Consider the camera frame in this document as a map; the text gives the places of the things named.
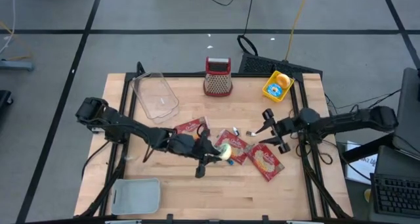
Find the wooden table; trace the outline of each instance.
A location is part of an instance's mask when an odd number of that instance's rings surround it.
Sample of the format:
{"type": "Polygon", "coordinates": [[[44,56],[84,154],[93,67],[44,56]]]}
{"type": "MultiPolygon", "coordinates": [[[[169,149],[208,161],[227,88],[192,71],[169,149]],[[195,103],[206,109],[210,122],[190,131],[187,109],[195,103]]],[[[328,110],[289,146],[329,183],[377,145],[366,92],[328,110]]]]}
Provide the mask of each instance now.
{"type": "MultiPolygon", "coordinates": [[[[125,74],[110,74],[105,85],[103,98],[111,107],[119,108],[125,74]]],[[[149,120],[140,103],[136,104],[134,119],[149,126],[174,127],[189,120],[207,116],[212,135],[222,129],[239,129],[241,137],[248,143],[256,143],[270,137],[269,130],[257,137],[245,136],[245,132],[256,131],[263,125],[261,113],[271,108],[277,120],[288,117],[291,112],[291,97],[275,103],[262,95],[266,78],[233,78],[234,89],[229,97],[207,97],[203,94],[203,78],[166,78],[174,94],[179,99],[180,112],[174,118],[155,125],[149,120]]],[[[304,84],[309,107],[321,116],[328,116],[324,90],[318,74],[304,74],[304,84]]],[[[301,99],[296,84],[299,108],[301,99]]],[[[280,154],[278,149],[268,145],[271,151],[285,166],[270,182],[267,182],[256,167],[247,159],[244,165],[227,162],[206,166],[205,177],[194,177],[198,162],[190,158],[169,153],[155,152],[143,164],[146,151],[144,141],[131,136],[124,179],[157,177],[161,181],[160,209],[147,215],[124,215],[121,218],[166,219],[172,213],[175,219],[255,219],[268,215],[270,220],[310,219],[308,199],[301,159],[295,153],[297,140],[283,137],[291,147],[291,152],[280,154]]],[[[335,142],[334,136],[325,138],[335,142]]],[[[103,134],[93,135],[89,155],[104,143],[103,134]]],[[[108,146],[87,166],[75,215],[86,210],[104,185],[104,178],[110,156],[108,146]]],[[[321,162],[324,183],[335,201],[349,215],[352,215],[348,192],[337,149],[323,143],[321,152],[330,154],[334,162],[325,165],[321,162]]],[[[318,215],[322,208],[318,189],[314,187],[318,215]]],[[[107,213],[110,213],[108,202],[107,213]]]]}

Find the red snack package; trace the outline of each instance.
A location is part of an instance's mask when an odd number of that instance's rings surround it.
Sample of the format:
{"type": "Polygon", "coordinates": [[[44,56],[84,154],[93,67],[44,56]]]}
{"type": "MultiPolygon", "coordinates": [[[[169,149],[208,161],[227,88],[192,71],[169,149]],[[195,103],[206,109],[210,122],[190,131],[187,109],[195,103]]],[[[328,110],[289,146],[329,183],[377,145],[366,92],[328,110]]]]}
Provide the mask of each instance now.
{"type": "Polygon", "coordinates": [[[175,129],[177,131],[177,133],[185,133],[185,134],[189,134],[189,135],[197,135],[196,131],[197,128],[203,125],[204,128],[209,128],[209,124],[207,123],[207,118],[205,116],[200,117],[198,119],[192,120],[191,122],[186,122],[182,125],[177,125],[175,126],[175,129]]]}
{"type": "Polygon", "coordinates": [[[273,179],[277,173],[284,169],[283,164],[264,144],[258,144],[256,146],[248,145],[245,148],[245,153],[267,181],[273,179]]]}
{"type": "Polygon", "coordinates": [[[232,155],[230,158],[242,165],[245,159],[247,159],[247,154],[245,153],[244,148],[248,144],[236,135],[223,129],[218,136],[215,147],[221,146],[224,143],[228,143],[232,147],[232,155]]]}

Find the black keyboard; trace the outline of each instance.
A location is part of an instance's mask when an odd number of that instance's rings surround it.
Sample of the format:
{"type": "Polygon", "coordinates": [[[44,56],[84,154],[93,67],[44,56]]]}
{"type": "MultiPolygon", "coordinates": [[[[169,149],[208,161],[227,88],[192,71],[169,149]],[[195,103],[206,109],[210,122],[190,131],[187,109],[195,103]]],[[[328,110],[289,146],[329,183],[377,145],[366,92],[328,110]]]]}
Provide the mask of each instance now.
{"type": "Polygon", "coordinates": [[[420,179],[370,174],[375,211],[420,218],[420,179]]]}
{"type": "Polygon", "coordinates": [[[239,73],[272,73],[275,70],[292,76],[292,73],[316,73],[322,78],[322,71],[309,67],[290,64],[287,61],[278,61],[261,56],[243,54],[239,73]]]}

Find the snack bag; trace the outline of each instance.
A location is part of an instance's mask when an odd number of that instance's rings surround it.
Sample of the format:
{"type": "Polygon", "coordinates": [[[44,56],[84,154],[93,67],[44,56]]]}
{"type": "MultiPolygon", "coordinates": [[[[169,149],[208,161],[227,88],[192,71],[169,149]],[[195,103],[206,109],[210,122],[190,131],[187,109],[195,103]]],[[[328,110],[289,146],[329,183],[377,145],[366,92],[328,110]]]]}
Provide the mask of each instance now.
{"type": "Polygon", "coordinates": [[[284,169],[283,164],[264,144],[258,144],[256,146],[248,145],[245,148],[245,153],[267,181],[273,179],[277,173],[284,169]]]}
{"type": "Polygon", "coordinates": [[[230,158],[242,165],[247,158],[247,154],[245,153],[244,148],[248,144],[233,133],[223,129],[218,136],[215,147],[221,146],[224,143],[228,143],[232,147],[232,155],[230,158]]]}
{"type": "Polygon", "coordinates": [[[209,123],[207,122],[207,118],[205,116],[200,117],[198,119],[192,120],[191,122],[186,122],[182,125],[177,125],[175,126],[175,129],[177,131],[177,133],[184,133],[184,134],[188,134],[188,135],[193,135],[194,138],[195,136],[197,136],[197,128],[202,125],[202,127],[200,129],[200,132],[203,131],[203,129],[208,129],[209,128],[209,123]]]}

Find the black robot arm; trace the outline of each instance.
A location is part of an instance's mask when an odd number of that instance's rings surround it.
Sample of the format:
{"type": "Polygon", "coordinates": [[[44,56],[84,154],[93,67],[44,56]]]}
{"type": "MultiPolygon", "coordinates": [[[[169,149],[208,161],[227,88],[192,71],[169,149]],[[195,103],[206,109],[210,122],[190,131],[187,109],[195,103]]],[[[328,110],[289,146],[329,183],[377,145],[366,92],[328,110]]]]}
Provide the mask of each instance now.
{"type": "Polygon", "coordinates": [[[94,131],[97,128],[105,131],[105,139],[114,143],[124,143],[127,133],[139,136],[153,150],[170,152],[198,160],[196,177],[205,175],[205,165],[218,162],[222,153],[207,138],[209,130],[205,128],[194,140],[193,136],[177,134],[174,129],[148,127],[142,123],[120,114],[108,106],[104,99],[86,98],[76,113],[77,121],[94,131]]]}
{"type": "Polygon", "coordinates": [[[376,106],[372,109],[359,109],[355,112],[338,114],[326,118],[311,108],[303,108],[294,118],[274,120],[271,109],[262,113],[264,125],[256,132],[260,133],[271,127],[273,138],[265,139],[260,143],[279,145],[281,153],[289,152],[290,147],[282,136],[305,130],[306,134],[316,143],[320,143],[327,135],[370,128],[378,131],[389,132],[395,129],[398,121],[393,109],[387,106],[376,106]]]}

